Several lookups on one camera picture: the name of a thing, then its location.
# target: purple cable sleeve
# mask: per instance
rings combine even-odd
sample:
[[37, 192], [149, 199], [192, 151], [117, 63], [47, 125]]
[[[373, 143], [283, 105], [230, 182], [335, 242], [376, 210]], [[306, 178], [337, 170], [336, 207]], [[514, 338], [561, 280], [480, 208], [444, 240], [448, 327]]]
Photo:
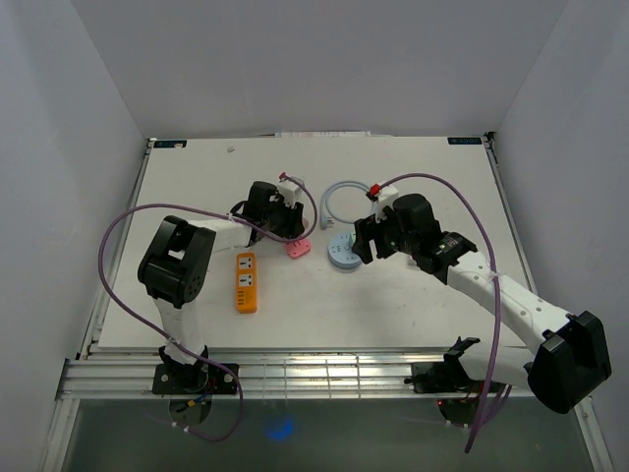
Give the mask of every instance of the purple cable sleeve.
[[[245, 219], [239, 218], [237, 216], [232, 216], [232, 219], [234, 221], [238, 222], [238, 223], [241, 223], [241, 224], [244, 224], [246, 226], [249, 226], [250, 228], [254, 229], [255, 231], [258, 231], [259, 233], [261, 233], [264, 236], [266, 236], [268, 239], [271, 239], [273, 241], [277, 241], [277, 242], [280, 242], [280, 243], [292, 243], [292, 242], [300, 241], [300, 240], [302, 240], [304, 238], [307, 238], [315, 230], [316, 222], [317, 222], [316, 202], [315, 202], [315, 199], [314, 199], [313, 195], [297, 179], [294, 179], [293, 177], [290, 177], [290, 176], [287, 176], [287, 175], [284, 175], [284, 174], [282, 174], [282, 177], [285, 178], [286, 180], [289, 180], [290, 182], [293, 182], [298, 187], [300, 187], [304, 191], [304, 193], [308, 196], [309, 200], [311, 201], [311, 204], [313, 205], [313, 209], [314, 209], [313, 225], [311, 226], [311, 228], [306, 233], [304, 233], [303, 235], [299, 236], [298, 238], [294, 238], [294, 239], [278, 238], [274, 234], [269, 233], [267, 231], [264, 231], [263, 229], [258, 228], [257, 226], [255, 226], [254, 224], [249, 223]], [[125, 219], [127, 216], [135, 213], [136, 211], [140, 211], [142, 209], [149, 209], [149, 208], [180, 209], [182, 211], [189, 211], [191, 213], [203, 214], [205, 216], [211, 216], [211, 217], [214, 217], [214, 218], [225, 219], [225, 220], [229, 220], [230, 217], [225, 215], [225, 214], [214, 213], [214, 212], [211, 212], [211, 211], [205, 211], [203, 209], [192, 208], [190, 206], [171, 205], [171, 204], [148, 204], [148, 205], [135, 206], [133, 208], [128, 209], [124, 213], [116, 216], [116, 218], [111, 222], [111, 224], [105, 230], [105, 234], [103, 234], [102, 240], [100, 241], [100, 247], [98, 248], [98, 277], [100, 278], [100, 282], [102, 283], [102, 286], [104, 287], [105, 291], [109, 294], [111, 299], [114, 302], [116, 302], [118, 304], [118, 306], [120, 306], [120, 308], [122, 308], [125, 312], [127, 312], [129, 315], [131, 315], [136, 320], [138, 320], [140, 323], [143, 323], [144, 325], [147, 325], [151, 329], [157, 331], [159, 334], [161, 334], [168, 341], [168, 340], [172, 339], [170, 334], [168, 334], [164, 329], [159, 327], [157, 324], [150, 322], [149, 320], [144, 318], [142, 315], [140, 315], [139, 313], [135, 312], [131, 307], [129, 307], [129, 305], [127, 305], [125, 302], [123, 302], [120, 299], [120, 297], [118, 297], [118, 295], [116, 295], [114, 293], [113, 288], [111, 287], [111, 285], [109, 285], [109, 282], [107, 281], [107, 277], [105, 276], [105, 268], [104, 268], [105, 247], [107, 246], [107, 240], [111, 236], [111, 233], [113, 232], [114, 228], [116, 227], [116, 225], [120, 221]], [[177, 342], [173, 342], [173, 344], [180, 351], [182, 351], [183, 353], [185, 353], [185, 354], [187, 354], [187, 355], [189, 355], [191, 357], [194, 357], [195, 359], [197, 359], [199, 361], [202, 361], [202, 362], [204, 362], [204, 363], [206, 363], [206, 364], [208, 364], [210, 366], [213, 366], [213, 367], [215, 367], [217, 369], [220, 369], [221, 371], [225, 372], [226, 374], [229, 374], [230, 376], [232, 376], [234, 378], [234, 382], [236, 383], [236, 387], [238, 388], [240, 408], [239, 408], [239, 412], [238, 412], [238, 418], [234, 422], [234, 425], [227, 431], [227, 433], [225, 433], [223, 436], [220, 436], [218, 438], [213, 438], [213, 437], [210, 437], [210, 436], [205, 435], [203, 433], [197, 432], [197, 431], [195, 431], [193, 429], [190, 429], [190, 428], [188, 430], [193, 435], [198, 436], [200, 438], [203, 438], [203, 439], [205, 439], [207, 441], [210, 441], [212, 443], [218, 443], [218, 442], [221, 442], [221, 441], [225, 441], [230, 436], [232, 436], [232, 434], [234, 434], [234, 432], [238, 428], [238, 425], [240, 425], [241, 419], [243, 417], [243, 411], [245, 409], [245, 398], [244, 398], [244, 395], [243, 395], [243, 386], [240, 383], [240, 379], [229, 368], [223, 366], [222, 364], [219, 364], [218, 362], [212, 361], [210, 359], [205, 359], [204, 357], [199, 356], [198, 354], [195, 354], [194, 352], [192, 352], [191, 350], [187, 349], [185, 346], [182, 346], [181, 344], [179, 344]]]
[[[459, 200], [468, 210], [468, 212], [474, 219], [474, 222], [476, 223], [477, 227], [481, 231], [481, 235], [483, 236], [483, 240], [485, 241], [485, 244], [487, 246], [487, 252], [489, 255], [489, 268], [491, 268], [491, 271], [496, 272], [495, 253], [493, 251], [493, 246], [491, 245], [491, 241], [489, 241], [489, 236], [487, 235], [485, 227], [483, 226], [483, 224], [481, 223], [481, 220], [476, 215], [476, 212], [474, 211], [470, 203], [467, 201], [467, 199], [463, 196], [463, 194], [461, 194], [461, 192], [459, 192], [456, 189], [456, 187], [450, 184], [447, 180], [444, 180], [441, 177], [437, 177], [436, 175], [432, 175], [432, 174], [414, 172], [414, 173], [409, 173], [409, 174], [403, 174], [398, 177], [394, 177], [391, 180], [387, 180], [382, 185], [380, 185], [380, 188], [394, 184], [395, 182], [399, 182], [400, 180], [415, 178], [415, 177], [430, 179], [430, 180], [439, 182], [440, 184], [445, 185], [448, 189], [450, 189], [454, 193], [454, 195], [456, 195], [459, 198]], [[472, 432], [470, 433], [468, 442], [465, 445], [466, 453], [470, 452], [470, 450], [472, 449], [474, 440], [476, 439], [476, 436], [478, 435], [479, 431], [483, 427], [483, 423], [484, 423], [483, 417], [484, 417], [484, 412], [486, 408], [487, 395], [489, 394], [491, 377], [493, 376], [493, 369], [495, 367], [495, 358], [498, 354], [498, 343], [500, 340], [500, 323], [501, 323], [501, 318], [502, 318], [501, 302], [500, 302], [500, 281], [498, 280], [498, 277], [493, 278], [493, 290], [495, 294], [493, 340], [491, 342], [491, 351], [489, 353], [489, 363], [487, 364], [487, 373], [485, 377], [485, 383], [483, 384], [483, 391], [481, 392], [479, 409], [477, 410], [476, 419], [474, 420], [474, 424], [472, 425]]]

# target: purple cable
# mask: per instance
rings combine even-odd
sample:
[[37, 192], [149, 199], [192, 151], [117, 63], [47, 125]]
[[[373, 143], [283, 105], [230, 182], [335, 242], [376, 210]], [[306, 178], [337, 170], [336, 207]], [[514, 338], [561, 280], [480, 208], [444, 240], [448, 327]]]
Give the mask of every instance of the purple cable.
[[[465, 208], [468, 210], [468, 212], [470, 213], [470, 215], [474, 219], [474, 222], [476, 223], [477, 227], [481, 231], [481, 235], [483, 236], [483, 239], [484, 239], [485, 244], [487, 246], [487, 252], [488, 252], [488, 255], [489, 255], [489, 268], [491, 268], [492, 272], [496, 273], [495, 253], [493, 251], [493, 246], [491, 245], [491, 242], [489, 241], [489, 236], [487, 235], [485, 227], [481, 223], [481, 220], [476, 215], [476, 212], [474, 211], [474, 209], [472, 208], [470, 203], [467, 201], [467, 199], [465, 197], [463, 197], [463, 194], [461, 194], [461, 192], [459, 192], [457, 190], [457, 188], [454, 187], [452, 184], [450, 184], [447, 180], [444, 180], [441, 177], [437, 177], [436, 175], [432, 175], [432, 174], [425, 174], [425, 173], [421, 173], [421, 172], [413, 172], [413, 173], [410, 173], [410, 174], [403, 174], [403, 175], [400, 175], [398, 177], [394, 177], [391, 180], [387, 180], [386, 182], [384, 182], [379, 187], [380, 188], [384, 188], [384, 187], [386, 187], [388, 185], [394, 184], [395, 182], [399, 182], [400, 180], [414, 178], [414, 177], [420, 177], [420, 178], [430, 179], [430, 180], [434, 180], [436, 182], [439, 182], [440, 184], [445, 185], [448, 189], [450, 189], [454, 193], [454, 195], [456, 195], [459, 198], [459, 200], [465, 206]], [[500, 323], [501, 323], [501, 315], [502, 315], [502, 313], [501, 313], [501, 303], [500, 303], [500, 281], [498, 280], [498, 277], [494, 277], [493, 278], [493, 290], [494, 290], [494, 293], [495, 293], [495, 297], [494, 297], [495, 298], [495, 304], [494, 304], [493, 341], [491, 342], [491, 351], [490, 351], [490, 354], [489, 354], [489, 363], [487, 364], [487, 373], [486, 373], [486, 376], [485, 376], [485, 383], [483, 384], [483, 391], [481, 392], [481, 399], [480, 399], [480, 403], [479, 403], [479, 409], [477, 410], [476, 418], [474, 420], [474, 423], [472, 424], [472, 432], [470, 433], [470, 437], [468, 439], [468, 442], [465, 445], [465, 452], [466, 453], [470, 452], [470, 450], [472, 449], [472, 445], [474, 444], [474, 440], [476, 439], [476, 436], [478, 435], [479, 431], [481, 430], [481, 428], [483, 427], [483, 424], [484, 424], [483, 418], [484, 418], [484, 412], [485, 412], [485, 407], [486, 407], [486, 402], [487, 402], [487, 395], [489, 394], [489, 387], [490, 387], [490, 384], [491, 384], [491, 377], [493, 376], [493, 368], [495, 367], [495, 358], [496, 358], [496, 356], [498, 354], [498, 342], [500, 340]]]
[[[303, 235], [294, 238], [294, 239], [284, 239], [284, 238], [278, 238], [277, 236], [275, 236], [272, 233], [269, 233], [267, 231], [264, 231], [261, 228], [258, 228], [257, 226], [255, 226], [252, 223], [249, 223], [247, 220], [243, 219], [243, 218], [239, 218], [237, 216], [227, 216], [225, 214], [220, 214], [220, 213], [214, 213], [212, 211], [205, 211], [204, 209], [197, 209], [197, 208], [192, 208], [190, 206], [181, 206], [181, 205], [171, 205], [171, 204], [148, 204], [148, 205], [140, 205], [140, 206], [134, 206], [133, 208], [128, 209], [127, 211], [125, 211], [124, 213], [116, 216], [116, 218], [111, 222], [111, 224], [109, 225], [109, 227], [107, 227], [107, 229], [105, 230], [105, 234], [102, 237], [102, 240], [100, 241], [100, 247], [98, 248], [98, 277], [100, 278], [100, 282], [102, 283], [102, 286], [104, 287], [105, 291], [109, 294], [109, 296], [111, 297], [111, 299], [116, 302], [120, 308], [122, 308], [125, 312], [127, 312], [129, 315], [131, 315], [133, 318], [135, 318], [136, 320], [138, 320], [140, 323], [143, 323], [144, 325], [147, 325], [148, 327], [152, 328], [153, 330], [157, 331], [159, 334], [161, 334], [164, 338], [166, 338], [166, 340], [171, 340], [172, 337], [170, 334], [168, 334], [164, 329], [162, 329], [161, 327], [159, 327], [157, 324], [150, 322], [149, 320], [147, 320], [146, 318], [144, 318], [142, 315], [140, 315], [139, 313], [135, 312], [131, 307], [129, 307], [129, 305], [127, 305], [125, 302], [123, 302], [120, 297], [118, 297], [118, 295], [116, 295], [113, 291], [113, 288], [111, 287], [111, 285], [109, 285], [109, 282], [107, 281], [107, 277], [105, 277], [105, 268], [104, 268], [104, 255], [105, 255], [105, 247], [107, 246], [107, 240], [109, 239], [109, 236], [111, 236], [111, 233], [113, 232], [114, 228], [116, 227], [116, 225], [122, 221], [123, 219], [125, 219], [127, 216], [135, 213], [136, 211], [140, 211], [141, 209], [149, 209], [149, 208], [172, 208], [172, 209], [179, 209], [182, 211], [189, 211], [191, 213], [198, 213], [198, 214], [203, 214], [205, 216], [211, 216], [214, 218], [219, 218], [219, 219], [225, 219], [225, 220], [230, 220], [233, 219], [234, 221], [244, 224], [246, 226], [249, 226], [250, 228], [254, 229], [255, 231], [259, 232], [260, 234], [263, 234], [264, 236], [266, 236], [268, 239], [272, 240], [272, 241], [276, 241], [279, 243], [293, 243], [296, 241], [300, 241], [304, 238], [307, 238], [308, 236], [310, 236], [313, 231], [315, 231], [315, 227], [316, 227], [316, 222], [318, 220], [317, 218], [317, 211], [316, 211], [316, 202], [315, 202], [315, 198], [313, 197], [313, 195], [308, 191], [308, 189], [304, 186], [304, 184], [302, 184], [300, 181], [298, 181], [297, 179], [290, 177], [286, 174], [282, 174], [280, 176], [280, 178], [282, 179], [286, 179], [290, 182], [293, 182], [294, 184], [296, 184], [298, 187], [300, 187], [304, 193], [306, 194], [306, 196], [309, 198], [309, 200], [311, 201], [311, 204], [313, 205], [313, 209], [314, 209], [314, 219], [313, 219], [313, 225], [311, 226], [311, 228], [304, 233]], [[226, 439], [228, 439], [230, 436], [232, 436], [232, 434], [234, 434], [234, 432], [236, 431], [236, 429], [238, 428], [238, 425], [240, 424], [240, 421], [243, 417], [243, 411], [245, 409], [245, 398], [243, 395], [243, 386], [240, 383], [240, 379], [238, 378], [238, 376], [236, 376], [236, 374], [234, 374], [229, 368], [223, 366], [222, 364], [219, 364], [218, 362], [212, 361], [210, 359], [205, 359], [204, 357], [195, 354], [194, 352], [192, 352], [190, 349], [187, 349], [185, 346], [182, 346], [181, 344], [174, 342], [173, 344], [180, 350], [182, 351], [184, 354], [187, 354], [191, 357], [194, 357], [195, 359], [202, 361], [212, 367], [215, 367], [217, 369], [220, 369], [221, 371], [223, 371], [226, 374], [229, 374], [230, 376], [232, 376], [232, 378], [234, 379], [234, 382], [236, 383], [236, 387], [238, 388], [238, 395], [239, 395], [239, 404], [240, 404], [240, 408], [239, 408], [239, 412], [238, 412], [238, 418], [236, 419], [236, 421], [234, 422], [234, 425], [227, 431], [227, 433], [225, 433], [223, 436], [220, 436], [218, 438], [213, 438], [210, 436], [207, 436], [203, 433], [194, 431], [192, 429], [189, 429], [188, 431], [200, 438], [203, 438], [207, 441], [210, 441], [212, 443], [218, 443], [221, 441], [225, 441]]]

